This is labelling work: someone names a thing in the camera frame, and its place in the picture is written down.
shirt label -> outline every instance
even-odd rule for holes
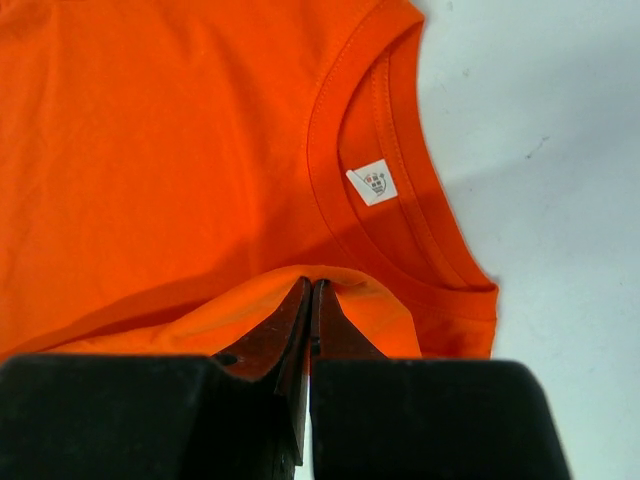
[[[384,158],[357,170],[347,170],[347,178],[369,207],[398,196]]]

shirt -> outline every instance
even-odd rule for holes
[[[0,0],[0,358],[215,353],[301,275],[383,353],[488,356],[497,287],[419,121],[423,23],[404,0]]]

white surface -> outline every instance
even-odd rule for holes
[[[501,285],[495,356],[543,384],[576,480],[639,480],[640,4],[416,4],[429,148]]]

crew neckline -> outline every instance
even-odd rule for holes
[[[311,185],[320,213],[342,250],[396,296],[448,315],[494,320],[497,287],[485,277],[464,244],[424,144],[417,100],[409,109],[411,118],[403,123],[411,130],[403,135],[410,145],[398,144],[396,136],[393,91],[398,87],[389,83],[388,56],[379,60],[394,41],[412,29],[420,29],[423,23],[422,14],[408,2],[383,0],[352,33],[324,80],[311,116],[307,144]],[[406,68],[416,72],[417,51],[414,53]],[[385,127],[378,135],[383,149],[387,143],[392,152],[386,160],[394,180],[402,184],[401,207],[424,258],[446,287],[423,283],[395,266],[368,236],[344,190],[338,136],[352,95],[370,70],[371,75],[384,80],[375,88],[380,89],[376,96],[388,121],[382,122]],[[411,87],[415,91],[415,80]],[[417,153],[416,158],[403,157],[405,146]],[[420,193],[427,191],[429,204],[425,205]]]

